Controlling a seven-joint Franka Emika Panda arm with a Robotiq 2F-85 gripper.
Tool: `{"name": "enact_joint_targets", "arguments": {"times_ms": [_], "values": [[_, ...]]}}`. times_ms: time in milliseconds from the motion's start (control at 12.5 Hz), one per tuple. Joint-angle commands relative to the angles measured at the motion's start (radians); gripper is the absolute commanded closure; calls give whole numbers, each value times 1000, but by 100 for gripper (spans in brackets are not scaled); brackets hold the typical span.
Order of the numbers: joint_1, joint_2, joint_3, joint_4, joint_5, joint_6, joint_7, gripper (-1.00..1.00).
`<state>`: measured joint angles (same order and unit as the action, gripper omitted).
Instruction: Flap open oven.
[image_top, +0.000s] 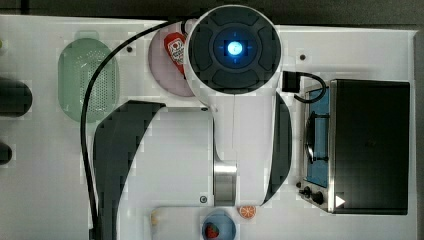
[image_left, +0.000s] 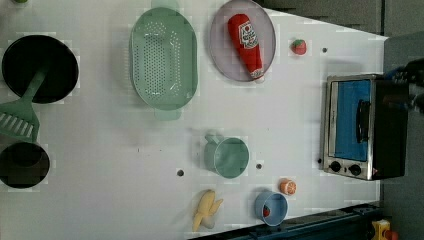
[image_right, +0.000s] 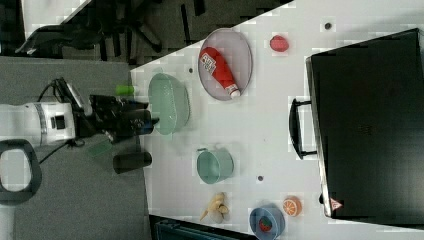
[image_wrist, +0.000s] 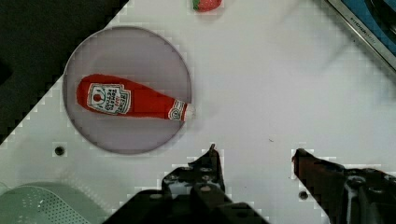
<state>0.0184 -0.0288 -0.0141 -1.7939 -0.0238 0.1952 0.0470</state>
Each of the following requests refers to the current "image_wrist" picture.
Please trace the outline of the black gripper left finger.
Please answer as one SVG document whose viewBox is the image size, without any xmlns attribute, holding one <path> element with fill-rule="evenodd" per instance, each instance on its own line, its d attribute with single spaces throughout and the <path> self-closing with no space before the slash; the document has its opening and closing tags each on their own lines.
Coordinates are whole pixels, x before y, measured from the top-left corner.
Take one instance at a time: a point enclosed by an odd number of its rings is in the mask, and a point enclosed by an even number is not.
<svg viewBox="0 0 396 224">
<path fill-rule="evenodd" d="M 196 185 L 206 184 L 225 191 L 220 155 L 215 144 L 211 144 L 208 151 L 195 161 L 167 174 L 162 180 L 162 190 L 175 199 L 177 196 L 190 195 Z"/>
</svg>

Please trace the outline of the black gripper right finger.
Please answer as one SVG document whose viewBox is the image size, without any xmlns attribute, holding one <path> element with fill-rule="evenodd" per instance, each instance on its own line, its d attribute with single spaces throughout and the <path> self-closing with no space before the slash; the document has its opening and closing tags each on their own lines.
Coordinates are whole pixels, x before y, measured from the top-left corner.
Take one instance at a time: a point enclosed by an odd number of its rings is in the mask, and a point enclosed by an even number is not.
<svg viewBox="0 0 396 224">
<path fill-rule="evenodd" d="M 319 159 L 303 148 L 293 155 L 293 172 L 331 224 L 396 224 L 393 175 L 350 168 Z"/>
</svg>

